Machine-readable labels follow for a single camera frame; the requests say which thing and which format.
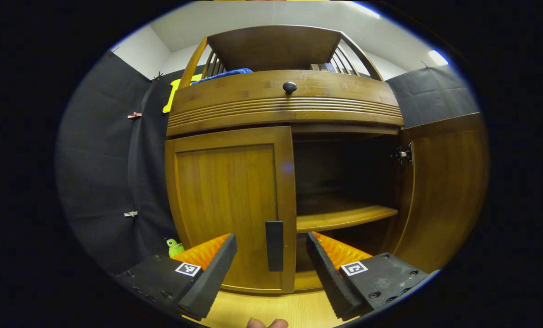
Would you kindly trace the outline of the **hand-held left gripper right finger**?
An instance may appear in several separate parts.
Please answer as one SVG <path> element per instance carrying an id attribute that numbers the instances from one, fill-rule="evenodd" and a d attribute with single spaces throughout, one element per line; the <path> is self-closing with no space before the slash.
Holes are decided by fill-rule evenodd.
<path id="1" fill-rule="evenodd" d="M 336 317 L 344 321 L 379 315 L 436 276 L 390 252 L 369 255 L 317 232 L 307 233 L 306 249 Z"/>

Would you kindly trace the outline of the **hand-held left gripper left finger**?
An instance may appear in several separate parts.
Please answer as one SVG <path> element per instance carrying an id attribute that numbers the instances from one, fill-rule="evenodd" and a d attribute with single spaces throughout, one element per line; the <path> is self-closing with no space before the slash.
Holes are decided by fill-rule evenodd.
<path id="1" fill-rule="evenodd" d="M 171 316 L 205 319 L 236 256 L 234 233 L 174 257 L 155 255 L 114 276 L 138 299 Z"/>

